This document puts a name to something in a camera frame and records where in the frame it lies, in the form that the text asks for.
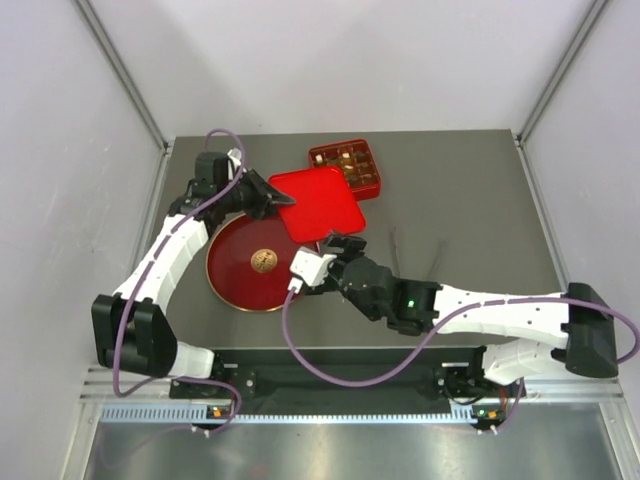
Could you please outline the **metal tongs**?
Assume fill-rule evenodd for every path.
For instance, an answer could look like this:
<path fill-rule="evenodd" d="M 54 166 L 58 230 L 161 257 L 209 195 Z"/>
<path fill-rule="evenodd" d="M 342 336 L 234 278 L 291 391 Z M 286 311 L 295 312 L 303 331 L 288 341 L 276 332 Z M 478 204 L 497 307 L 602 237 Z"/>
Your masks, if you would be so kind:
<path fill-rule="evenodd" d="M 434 280 L 436 278 L 436 274 L 438 273 L 439 267 L 441 265 L 446 247 L 447 247 L 446 239 L 439 239 L 436 245 L 436 251 L 429 265 L 427 273 L 425 275 L 426 280 Z M 392 260 L 392 271 L 396 276 L 401 275 L 401 265 L 400 265 L 400 255 L 399 255 L 399 245 L 397 241 L 396 228 L 393 227 L 389 230 L 389 246 Z"/>

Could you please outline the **red box lid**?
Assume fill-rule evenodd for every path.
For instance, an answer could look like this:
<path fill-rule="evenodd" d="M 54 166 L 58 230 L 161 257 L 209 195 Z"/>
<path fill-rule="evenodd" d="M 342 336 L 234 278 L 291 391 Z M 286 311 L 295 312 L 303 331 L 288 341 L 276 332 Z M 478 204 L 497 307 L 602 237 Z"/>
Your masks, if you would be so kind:
<path fill-rule="evenodd" d="M 278 208 L 289 237 L 296 243 L 319 242 L 331 233 L 355 234 L 366 219 L 342 171 L 309 168 L 273 175 L 268 183 L 294 199 Z"/>

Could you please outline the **round dark red plate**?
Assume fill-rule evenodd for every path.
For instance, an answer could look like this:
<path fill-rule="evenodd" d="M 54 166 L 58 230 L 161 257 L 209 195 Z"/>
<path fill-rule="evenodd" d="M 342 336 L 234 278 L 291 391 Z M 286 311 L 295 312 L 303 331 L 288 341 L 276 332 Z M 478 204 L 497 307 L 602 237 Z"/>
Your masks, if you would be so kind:
<path fill-rule="evenodd" d="M 245 312 L 280 309 L 291 279 L 289 266 L 300 245 L 278 216 L 255 221 L 238 216 L 213 236 L 206 255 L 212 290 Z"/>

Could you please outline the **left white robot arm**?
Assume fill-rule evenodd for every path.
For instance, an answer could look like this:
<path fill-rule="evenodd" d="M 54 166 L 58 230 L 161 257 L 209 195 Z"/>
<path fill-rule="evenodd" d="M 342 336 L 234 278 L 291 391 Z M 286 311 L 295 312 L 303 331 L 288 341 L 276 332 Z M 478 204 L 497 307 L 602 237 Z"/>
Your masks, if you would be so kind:
<path fill-rule="evenodd" d="M 242 163 L 242 153 L 202 152 L 184 194 L 174 200 L 160 233 L 129 278 L 91 306 L 98 363 L 114 372 L 152 378 L 192 377 L 205 396 L 226 387 L 215 353 L 176 339 L 166 318 L 169 301 L 196 254 L 230 214 L 274 216 L 295 201 Z"/>

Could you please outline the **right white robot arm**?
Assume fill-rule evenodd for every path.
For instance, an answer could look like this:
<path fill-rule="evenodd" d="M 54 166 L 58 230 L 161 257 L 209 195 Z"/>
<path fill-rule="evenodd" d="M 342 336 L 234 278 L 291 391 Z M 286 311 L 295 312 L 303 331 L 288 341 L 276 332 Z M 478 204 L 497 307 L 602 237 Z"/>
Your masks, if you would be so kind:
<path fill-rule="evenodd" d="M 467 384 L 478 395 L 558 369 L 595 379 L 618 374 L 613 315 L 588 284 L 542 296 L 474 292 L 397 277 L 366 256 L 367 243 L 359 237 L 331 235 L 323 243 L 336 255 L 323 289 L 340 293 L 368 320 L 383 320 L 406 336 L 507 338 L 480 348 L 477 364 L 467 370 Z"/>

